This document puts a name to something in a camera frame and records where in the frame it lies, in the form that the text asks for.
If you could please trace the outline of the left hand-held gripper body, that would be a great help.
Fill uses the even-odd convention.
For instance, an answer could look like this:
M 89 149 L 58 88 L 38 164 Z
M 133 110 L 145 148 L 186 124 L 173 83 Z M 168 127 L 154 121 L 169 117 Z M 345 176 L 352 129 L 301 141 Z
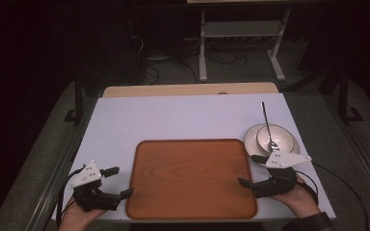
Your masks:
M 66 184 L 73 189 L 73 197 L 84 211 L 110 210 L 115 211 L 119 205 L 117 194 L 105 193 L 100 190 L 102 185 L 100 168 L 95 161 L 84 165 Z

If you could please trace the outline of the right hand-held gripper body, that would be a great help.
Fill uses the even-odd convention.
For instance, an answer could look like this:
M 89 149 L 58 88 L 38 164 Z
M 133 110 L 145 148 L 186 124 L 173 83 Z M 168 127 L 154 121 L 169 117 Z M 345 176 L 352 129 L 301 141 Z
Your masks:
M 273 151 L 266 164 L 262 164 L 269 172 L 270 177 L 261 182 L 253 183 L 253 193 L 257 198 L 270 197 L 292 191 L 297 182 L 294 166 L 310 162 L 309 156 Z

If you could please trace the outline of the white plate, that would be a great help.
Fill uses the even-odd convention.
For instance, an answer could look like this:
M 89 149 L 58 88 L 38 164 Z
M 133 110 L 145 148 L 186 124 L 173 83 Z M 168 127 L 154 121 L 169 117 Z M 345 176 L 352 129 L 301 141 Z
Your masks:
M 260 128 L 266 126 L 264 123 L 257 124 L 252 126 L 245 134 L 244 136 L 244 144 L 245 148 L 248 152 L 249 155 L 259 155 L 259 156 L 269 156 L 270 153 L 267 153 L 264 151 L 257 143 L 256 141 L 256 136 L 257 132 Z M 298 145 L 298 142 L 295 138 L 296 142 L 296 147 L 292 152 L 289 153 L 294 153 L 294 154 L 299 154 L 300 153 L 300 146 Z

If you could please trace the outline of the white bowl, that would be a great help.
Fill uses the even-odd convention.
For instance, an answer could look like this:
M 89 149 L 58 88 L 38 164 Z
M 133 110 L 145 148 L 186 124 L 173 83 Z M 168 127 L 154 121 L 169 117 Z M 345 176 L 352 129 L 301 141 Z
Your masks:
M 296 147 L 294 136 L 288 130 L 274 124 L 260 128 L 256 141 L 267 153 L 271 152 L 270 141 L 273 141 L 279 150 L 284 152 L 292 152 Z

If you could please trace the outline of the metal spoon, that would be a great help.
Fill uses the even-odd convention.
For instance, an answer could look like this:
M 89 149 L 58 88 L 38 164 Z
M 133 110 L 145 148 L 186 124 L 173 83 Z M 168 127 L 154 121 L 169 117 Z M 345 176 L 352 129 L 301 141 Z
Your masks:
M 268 144 L 269 149 L 270 149 L 271 152 L 273 152 L 275 150 L 279 150 L 278 145 L 272 139 L 272 134 L 271 134 L 271 131 L 270 131 L 270 124 L 269 124 L 269 121 L 268 121 L 266 106 L 265 106 L 264 102 L 261 103 L 261 108 L 262 108 L 262 113 L 263 113 L 263 116 L 264 116 L 264 119 L 265 119 L 265 125 L 266 125 L 266 129 L 267 129 L 268 137 L 269 137 L 269 144 Z

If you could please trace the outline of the brown wooden tray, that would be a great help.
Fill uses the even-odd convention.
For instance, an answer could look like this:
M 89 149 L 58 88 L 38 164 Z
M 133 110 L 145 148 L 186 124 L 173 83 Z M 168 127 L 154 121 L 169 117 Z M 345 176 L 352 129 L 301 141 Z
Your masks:
M 244 144 L 237 139 L 142 141 L 126 214 L 136 220 L 234 220 L 257 214 Z

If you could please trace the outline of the person's right hand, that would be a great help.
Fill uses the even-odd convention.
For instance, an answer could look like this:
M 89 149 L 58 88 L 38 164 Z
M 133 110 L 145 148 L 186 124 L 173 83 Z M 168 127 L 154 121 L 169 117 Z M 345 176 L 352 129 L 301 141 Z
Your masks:
M 305 183 L 301 177 L 298 178 L 299 184 L 294 189 L 284 194 L 272 196 L 272 199 L 287 206 L 297 218 L 307 218 L 321 213 L 317 203 L 311 194 L 302 186 Z

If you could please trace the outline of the person's left hand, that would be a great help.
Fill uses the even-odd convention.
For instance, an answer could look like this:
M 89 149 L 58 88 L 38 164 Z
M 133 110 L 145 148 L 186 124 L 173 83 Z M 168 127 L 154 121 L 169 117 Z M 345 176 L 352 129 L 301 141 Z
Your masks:
M 67 208 L 58 231 L 86 231 L 92 222 L 105 214 L 105 210 L 92 210 L 85 212 L 71 197 L 67 202 Z

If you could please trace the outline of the black metal stand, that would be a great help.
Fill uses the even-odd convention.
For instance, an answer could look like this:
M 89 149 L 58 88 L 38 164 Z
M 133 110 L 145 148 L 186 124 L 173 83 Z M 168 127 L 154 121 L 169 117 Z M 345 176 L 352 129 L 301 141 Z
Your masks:
M 363 117 L 356 108 L 348 107 L 349 76 L 345 64 L 338 65 L 338 116 L 345 125 L 351 122 L 363 121 Z
M 80 77 L 80 66 L 76 67 L 74 75 L 74 109 L 69 110 L 64 118 L 65 122 L 73 122 L 77 126 L 83 116 L 83 86 Z

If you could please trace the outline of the white table cover sheet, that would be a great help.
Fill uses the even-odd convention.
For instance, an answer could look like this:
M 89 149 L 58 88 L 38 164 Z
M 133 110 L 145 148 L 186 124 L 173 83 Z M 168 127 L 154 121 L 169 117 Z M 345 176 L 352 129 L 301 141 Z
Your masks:
M 301 137 L 280 93 L 104 97 L 95 105 L 71 168 L 90 161 L 101 168 L 119 167 L 119 175 L 102 186 L 107 193 L 119 193 L 128 188 L 141 141 L 241 140 L 263 116 Z

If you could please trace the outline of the light wooden table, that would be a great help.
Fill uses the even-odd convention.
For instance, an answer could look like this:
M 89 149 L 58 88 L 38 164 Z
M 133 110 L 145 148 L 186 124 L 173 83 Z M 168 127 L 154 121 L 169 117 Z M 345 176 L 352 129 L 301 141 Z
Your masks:
M 271 82 L 108 87 L 103 97 L 278 93 Z

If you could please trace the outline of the grey metal frame rail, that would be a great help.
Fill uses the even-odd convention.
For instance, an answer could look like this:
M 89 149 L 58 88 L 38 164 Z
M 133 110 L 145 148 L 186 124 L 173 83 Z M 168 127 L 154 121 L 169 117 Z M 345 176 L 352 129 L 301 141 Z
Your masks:
M 356 152 L 361 168 L 365 171 L 366 177 L 370 182 L 370 147 L 365 147 L 359 140 L 352 130 L 351 124 L 354 122 L 365 122 L 365 119 L 360 115 L 356 108 L 350 108 L 344 110 L 344 115 L 341 115 L 336 109 L 333 103 L 333 100 L 329 96 L 324 96 L 324 101 L 326 102 L 327 107 L 338 121 L 338 124 L 341 126 L 341 129 L 344 132 L 344 135 L 350 142 L 352 148 Z
M 33 147 L 25 168 L 30 176 L 27 184 L 37 195 L 24 231 L 45 231 L 52 215 L 56 214 L 59 193 L 73 163 L 78 147 L 87 129 L 97 99 L 84 97 L 82 112 L 77 112 L 75 99 L 61 99 Z

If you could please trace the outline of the white metal desk frame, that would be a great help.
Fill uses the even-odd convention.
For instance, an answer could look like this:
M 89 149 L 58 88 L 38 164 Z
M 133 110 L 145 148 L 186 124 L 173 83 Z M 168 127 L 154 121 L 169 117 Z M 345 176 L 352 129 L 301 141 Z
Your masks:
M 267 55 L 277 79 L 281 82 L 284 81 L 286 77 L 278 62 L 278 50 L 287 27 L 290 13 L 290 9 L 285 10 L 280 20 L 214 22 L 207 21 L 206 13 L 202 12 L 200 16 L 198 54 L 198 74 L 201 82 L 206 82 L 208 80 L 205 58 L 206 39 L 259 37 L 271 37 L 276 39 L 273 48 L 267 50 Z

